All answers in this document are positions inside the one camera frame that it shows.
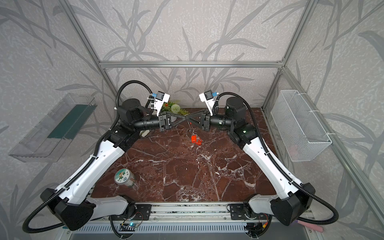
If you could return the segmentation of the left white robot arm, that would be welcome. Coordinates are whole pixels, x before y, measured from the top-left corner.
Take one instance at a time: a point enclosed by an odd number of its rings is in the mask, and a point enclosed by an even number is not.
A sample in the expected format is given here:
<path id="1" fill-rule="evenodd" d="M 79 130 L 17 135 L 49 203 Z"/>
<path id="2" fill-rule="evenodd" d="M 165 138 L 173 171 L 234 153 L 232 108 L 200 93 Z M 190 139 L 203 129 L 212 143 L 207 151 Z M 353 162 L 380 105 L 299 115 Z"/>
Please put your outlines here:
<path id="1" fill-rule="evenodd" d="M 170 129 L 187 120 L 186 115 L 172 112 L 152 115 L 139 100 L 116 101 L 117 117 L 111 128 L 97 141 L 95 151 L 83 165 L 55 189 L 46 189 L 41 194 L 42 208 L 49 210 L 61 226 L 75 231 L 92 220 L 107 216 L 130 218 L 136 214 L 135 201 L 127 196 L 90 198 L 89 191 L 108 168 L 127 152 L 140 138 L 144 130 Z"/>

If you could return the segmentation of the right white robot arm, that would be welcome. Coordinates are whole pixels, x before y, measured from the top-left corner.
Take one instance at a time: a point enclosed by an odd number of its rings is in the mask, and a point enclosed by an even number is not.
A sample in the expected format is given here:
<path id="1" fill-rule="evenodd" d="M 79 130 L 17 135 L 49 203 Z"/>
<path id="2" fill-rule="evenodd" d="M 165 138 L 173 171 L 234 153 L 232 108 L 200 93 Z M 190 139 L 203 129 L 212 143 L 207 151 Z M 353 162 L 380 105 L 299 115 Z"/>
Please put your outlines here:
<path id="1" fill-rule="evenodd" d="M 201 102 L 207 106 L 207 111 L 201 113 L 199 120 L 192 122 L 204 131 L 210 127 L 226 130 L 231 141 L 243 150 L 263 171 L 275 189 L 275 195 L 264 196 L 257 194 L 245 202 L 246 216 L 252 218 L 255 214 L 267 214 L 277 218 L 285 226 L 296 220 L 301 220 L 303 214 L 315 198 L 315 189 L 311 184 L 303 184 L 280 162 L 269 149 L 257 126 L 256 119 L 251 116 L 252 123 L 246 120 L 246 111 L 250 106 L 238 95 L 229 94 L 225 113 L 218 114 L 218 93 L 202 93 Z"/>

